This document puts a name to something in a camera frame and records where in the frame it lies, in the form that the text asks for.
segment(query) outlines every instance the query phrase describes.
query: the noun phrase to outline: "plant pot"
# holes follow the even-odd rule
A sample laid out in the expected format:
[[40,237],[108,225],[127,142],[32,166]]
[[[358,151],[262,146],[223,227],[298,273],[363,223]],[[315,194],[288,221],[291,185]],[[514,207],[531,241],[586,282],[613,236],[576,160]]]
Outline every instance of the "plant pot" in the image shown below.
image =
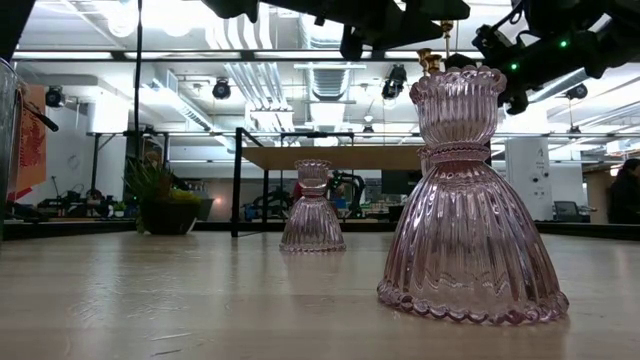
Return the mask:
[[143,201],[140,216],[145,230],[154,235],[184,235],[196,222],[199,203]]

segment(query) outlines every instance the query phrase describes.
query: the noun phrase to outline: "chair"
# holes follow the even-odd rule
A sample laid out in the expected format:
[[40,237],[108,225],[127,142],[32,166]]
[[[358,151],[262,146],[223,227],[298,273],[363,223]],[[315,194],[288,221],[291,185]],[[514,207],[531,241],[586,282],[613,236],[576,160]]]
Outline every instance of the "chair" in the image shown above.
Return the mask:
[[561,222],[582,222],[582,216],[575,201],[554,201],[556,220]]

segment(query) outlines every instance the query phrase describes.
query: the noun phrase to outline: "brass finial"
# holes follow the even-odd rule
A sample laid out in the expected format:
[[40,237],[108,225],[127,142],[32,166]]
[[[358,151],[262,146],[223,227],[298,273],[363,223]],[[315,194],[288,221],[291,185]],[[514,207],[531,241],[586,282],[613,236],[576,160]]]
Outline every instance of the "brass finial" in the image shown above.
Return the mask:
[[440,27],[442,28],[442,32],[444,32],[444,43],[447,58],[449,58],[449,50],[451,48],[451,30],[453,30],[453,21],[451,20],[442,20],[440,21]]
[[418,50],[418,56],[420,57],[419,61],[420,65],[422,65],[422,72],[424,76],[440,71],[440,60],[442,59],[442,56],[431,54],[431,49]]

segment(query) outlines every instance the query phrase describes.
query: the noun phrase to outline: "table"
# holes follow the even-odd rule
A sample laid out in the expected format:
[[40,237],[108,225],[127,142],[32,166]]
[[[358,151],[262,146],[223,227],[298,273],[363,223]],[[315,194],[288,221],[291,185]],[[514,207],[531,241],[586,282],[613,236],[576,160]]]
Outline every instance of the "table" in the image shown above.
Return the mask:
[[289,255],[280,234],[3,243],[0,352],[34,359],[638,359],[640,243],[546,236],[570,318],[492,327],[379,304],[390,233]]

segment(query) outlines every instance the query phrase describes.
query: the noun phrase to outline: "glass bell shape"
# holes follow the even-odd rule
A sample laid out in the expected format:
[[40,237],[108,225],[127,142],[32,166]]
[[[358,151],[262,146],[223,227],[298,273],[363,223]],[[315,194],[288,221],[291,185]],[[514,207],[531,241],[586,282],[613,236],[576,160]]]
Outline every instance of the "glass bell shape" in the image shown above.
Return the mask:
[[280,242],[281,250],[291,252],[346,250],[338,217],[325,196],[329,166],[331,163],[324,160],[295,162],[302,197],[291,209],[289,221]]
[[379,300],[421,316],[520,324],[569,302],[527,209],[484,163],[498,124],[498,70],[435,71],[412,87],[430,168],[396,228]]

